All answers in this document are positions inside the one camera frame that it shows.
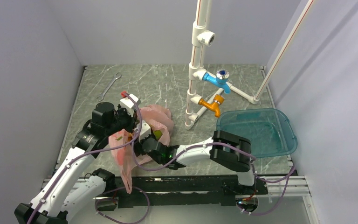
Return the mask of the pink plastic bag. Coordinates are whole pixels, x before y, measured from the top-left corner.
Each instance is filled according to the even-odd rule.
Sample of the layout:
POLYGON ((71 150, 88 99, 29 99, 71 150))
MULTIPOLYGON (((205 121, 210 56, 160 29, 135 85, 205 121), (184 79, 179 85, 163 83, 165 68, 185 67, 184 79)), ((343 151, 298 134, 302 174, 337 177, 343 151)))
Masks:
MULTIPOLYGON (((154 130, 161 130, 163 132, 162 137, 158 141, 168 146, 174 128, 171 111, 161 105, 147 105, 142 107, 140 112, 142 120, 151 126, 152 132, 154 130)), ((109 137, 109 146, 110 148, 121 146, 129 142, 132 137, 133 134, 123 129, 109 137)), ((136 166, 131 151, 131 145, 111 151, 112 157, 119 167, 125 190, 129 194, 132 192, 131 172, 136 166)))

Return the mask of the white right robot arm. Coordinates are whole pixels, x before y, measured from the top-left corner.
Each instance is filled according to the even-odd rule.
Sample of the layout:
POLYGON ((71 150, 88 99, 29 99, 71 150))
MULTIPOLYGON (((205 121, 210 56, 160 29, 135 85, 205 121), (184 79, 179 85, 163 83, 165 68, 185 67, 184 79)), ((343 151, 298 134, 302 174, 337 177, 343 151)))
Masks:
POLYGON ((154 135, 132 143, 134 156, 147 155, 163 168, 177 170, 193 163, 212 160, 234 171, 238 177, 239 190, 244 194, 256 188, 252 163, 256 157, 251 154, 251 140, 217 130, 213 136, 191 145, 166 146, 154 135))

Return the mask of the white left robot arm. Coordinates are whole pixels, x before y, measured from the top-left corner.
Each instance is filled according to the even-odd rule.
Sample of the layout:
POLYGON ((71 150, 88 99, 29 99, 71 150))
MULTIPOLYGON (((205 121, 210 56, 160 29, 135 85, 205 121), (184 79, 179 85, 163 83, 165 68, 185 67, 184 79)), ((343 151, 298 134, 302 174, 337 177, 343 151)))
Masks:
POLYGON ((14 215, 20 224, 68 224, 94 197, 111 195, 116 187, 115 175, 103 168, 76 190, 74 185, 84 170, 103 152, 108 138, 122 130, 132 132, 136 127, 139 101, 128 98, 118 106, 101 102, 75 136, 64 161, 46 186, 30 203, 20 203, 14 215))

